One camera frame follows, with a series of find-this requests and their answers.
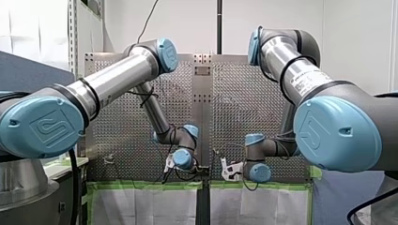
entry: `light blue joint cap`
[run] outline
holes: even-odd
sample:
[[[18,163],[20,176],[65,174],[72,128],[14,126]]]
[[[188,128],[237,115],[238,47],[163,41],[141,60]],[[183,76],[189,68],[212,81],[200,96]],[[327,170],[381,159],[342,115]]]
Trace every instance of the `light blue joint cap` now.
[[[82,136],[79,110],[59,97],[31,97],[0,118],[0,145],[20,158],[53,158],[70,150]]]
[[[185,148],[180,148],[173,153],[173,162],[182,170],[189,170],[192,167],[192,156]]]
[[[189,131],[193,137],[198,138],[199,128],[194,125],[184,125],[184,128]]]
[[[381,155],[382,142],[372,119],[338,97],[305,101],[296,112],[293,128],[301,154],[322,169],[363,172]]]
[[[271,169],[264,163],[257,163],[250,169],[249,176],[255,183],[266,183],[271,179]]]
[[[265,138],[266,136],[261,133],[247,134],[245,137],[245,145],[250,146],[252,144],[262,142]]]
[[[258,66],[258,36],[257,29],[252,32],[249,42],[248,62],[251,66]]]
[[[158,57],[164,72],[169,73],[176,70],[178,66],[178,56],[176,54],[176,46],[170,39],[158,39]]]

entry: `label sticker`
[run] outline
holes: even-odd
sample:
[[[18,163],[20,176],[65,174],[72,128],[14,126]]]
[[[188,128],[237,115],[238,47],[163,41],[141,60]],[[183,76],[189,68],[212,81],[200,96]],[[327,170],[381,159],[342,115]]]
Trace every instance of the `label sticker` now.
[[[290,83],[304,97],[317,86],[332,82],[332,79],[319,69],[304,71],[292,78]]]

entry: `pegboard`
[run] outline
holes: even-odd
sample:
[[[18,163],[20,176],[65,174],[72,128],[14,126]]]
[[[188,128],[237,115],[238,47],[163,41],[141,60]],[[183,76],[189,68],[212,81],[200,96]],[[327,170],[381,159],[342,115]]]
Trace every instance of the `pegboard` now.
[[[204,64],[198,62],[197,55],[181,54],[177,70],[161,75],[152,84],[169,123],[195,124],[201,129],[200,137],[206,137],[198,140],[198,146],[207,151],[211,179],[222,179],[220,160],[212,150],[223,151],[228,162],[242,160],[243,149],[228,143],[244,144],[248,133],[261,132],[268,137],[277,134],[284,100],[278,85],[264,78],[257,67],[247,64],[247,56],[208,55],[211,60],[205,66],[209,71],[203,75],[197,74]],[[85,76],[121,58],[122,54],[88,53]],[[201,85],[211,91],[203,95]],[[139,105],[136,96],[125,94],[103,109],[87,130],[86,147],[95,152],[87,172],[89,180],[159,178],[169,146],[151,141],[153,129]],[[115,163],[104,163],[103,159],[111,154]],[[288,161],[267,158],[267,164],[272,168],[273,181],[297,183],[306,182],[309,177],[302,157]]]
[[[247,63],[247,56],[214,55],[213,107],[210,128],[211,149],[222,151],[228,163],[245,157],[243,147],[249,133],[274,137],[279,132],[285,103],[279,85],[267,80],[259,67]],[[212,179],[222,179],[222,166],[212,156]],[[308,165],[303,157],[284,160],[267,157],[272,180],[306,182]]]

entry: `white cloth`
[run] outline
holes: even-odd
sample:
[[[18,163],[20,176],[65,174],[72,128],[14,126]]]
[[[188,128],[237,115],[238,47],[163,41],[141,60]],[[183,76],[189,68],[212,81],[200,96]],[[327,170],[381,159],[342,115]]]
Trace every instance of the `white cloth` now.
[[[98,190],[92,210],[95,225],[194,225],[196,189]]]
[[[211,225],[307,225],[308,190],[212,189]]]

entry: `wall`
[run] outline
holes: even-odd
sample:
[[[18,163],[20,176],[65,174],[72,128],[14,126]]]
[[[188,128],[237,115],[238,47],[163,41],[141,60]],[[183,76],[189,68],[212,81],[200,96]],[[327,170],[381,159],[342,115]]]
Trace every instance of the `wall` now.
[[[323,69],[371,94],[390,90],[393,0],[325,0]]]
[[[105,1],[106,52],[122,53],[143,30],[154,1]],[[141,41],[170,38],[179,53],[216,50],[216,1],[159,1]]]
[[[258,25],[268,29],[301,29],[322,46],[323,1],[224,0],[224,54],[247,54],[249,38]]]
[[[121,53],[135,43],[153,1],[105,1],[106,52]],[[141,40],[166,37],[179,53],[216,52],[217,0],[160,1]],[[322,7],[318,0],[223,1],[223,53],[246,54],[252,31],[296,28],[322,42]]]

